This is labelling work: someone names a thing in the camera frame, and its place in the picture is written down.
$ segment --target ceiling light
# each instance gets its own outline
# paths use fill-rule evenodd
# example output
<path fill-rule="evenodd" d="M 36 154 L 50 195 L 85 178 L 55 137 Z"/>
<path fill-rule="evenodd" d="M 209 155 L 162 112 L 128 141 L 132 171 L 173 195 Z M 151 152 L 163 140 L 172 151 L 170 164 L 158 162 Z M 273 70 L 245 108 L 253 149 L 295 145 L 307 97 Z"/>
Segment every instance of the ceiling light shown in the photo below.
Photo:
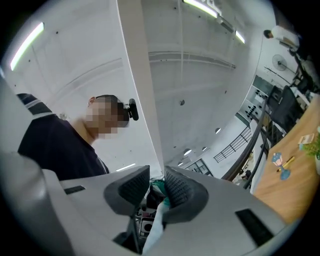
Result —
<path fill-rule="evenodd" d="M 215 10 L 211 9 L 210 7 L 208 6 L 205 6 L 204 4 L 196 1 L 196 0 L 183 0 L 185 3 L 189 4 L 189 5 L 192 5 L 194 7 L 197 7 L 199 8 L 200 10 L 206 12 L 207 14 L 210 14 L 211 16 L 217 18 L 218 17 L 218 14 Z"/>
<path fill-rule="evenodd" d="M 127 169 L 127 168 L 129 168 L 129 167 L 131 167 L 131 166 L 134 166 L 134 165 L 135 165 L 135 163 L 132 163 L 132 164 L 130 164 L 130 165 L 128 165 L 128 166 L 125 166 L 125 167 L 120 168 L 120 169 L 115 170 L 115 171 L 116 171 L 116 172 L 119 172 L 119 171 L 122 171 L 122 170 Z"/>
<path fill-rule="evenodd" d="M 10 67 L 11 70 L 13 71 L 18 63 L 18 61 L 20 60 L 21 56 L 24 54 L 24 52 L 26 51 L 26 49 L 28 48 L 28 46 L 36 39 L 36 37 L 42 32 L 44 31 L 45 26 L 44 23 L 41 22 L 38 26 L 36 26 L 36 28 L 28 35 L 28 37 L 24 40 L 24 42 L 21 44 L 20 48 L 18 49 L 18 51 L 15 53 L 11 63 L 10 63 Z"/>
<path fill-rule="evenodd" d="M 183 152 L 183 155 L 186 156 L 188 155 L 192 150 L 190 148 L 186 148 Z"/>
<path fill-rule="evenodd" d="M 244 37 L 243 37 L 242 35 L 240 35 L 240 33 L 239 33 L 238 31 L 235 31 L 235 35 L 236 35 L 237 38 L 240 39 L 240 41 L 241 41 L 242 43 L 245 43 Z"/>

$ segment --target desk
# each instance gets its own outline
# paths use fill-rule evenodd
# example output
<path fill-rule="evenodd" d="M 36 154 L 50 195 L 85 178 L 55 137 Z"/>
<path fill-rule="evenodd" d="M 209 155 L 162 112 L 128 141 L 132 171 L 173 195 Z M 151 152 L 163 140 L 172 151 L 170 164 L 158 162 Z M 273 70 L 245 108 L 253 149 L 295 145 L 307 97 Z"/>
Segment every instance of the desk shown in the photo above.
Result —
<path fill-rule="evenodd" d="M 297 87 L 291 87 L 290 89 L 293 92 L 295 97 L 299 96 L 307 106 L 310 106 L 310 102 L 307 99 L 307 97 L 304 94 L 302 94 Z"/>
<path fill-rule="evenodd" d="M 320 95 L 311 101 L 299 122 L 268 154 L 264 172 L 254 195 L 275 210 L 287 224 L 302 218 L 311 204 L 320 182 L 316 172 L 315 158 L 299 150 L 301 136 L 317 134 L 320 125 Z M 287 180 L 280 180 L 281 172 L 272 162 L 276 152 L 282 153 L 283 162 L 295 156 L 287 169 L 291 174 Z"/>

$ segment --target blue figurine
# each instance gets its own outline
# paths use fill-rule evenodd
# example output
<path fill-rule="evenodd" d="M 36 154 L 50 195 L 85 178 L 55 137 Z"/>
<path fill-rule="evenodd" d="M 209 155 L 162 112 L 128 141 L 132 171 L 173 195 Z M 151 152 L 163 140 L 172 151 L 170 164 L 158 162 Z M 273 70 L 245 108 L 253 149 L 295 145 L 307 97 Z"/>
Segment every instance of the blue figurine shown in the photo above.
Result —
<path fill-rule="evenodd" d="M 290 171 L 285 169 L 283 166 L 282 166 L 282 155 L 280 152 L 278 153 L 274 153 L 273 154 L 273 157 L 272 157 L 272 163 L 274 163 L 276 166 L 280 167 L 281 168 L 281 175 L 280 175 L 280 179 L 282 181 L 288 179 L 288 177 L 290 176 Z"/>

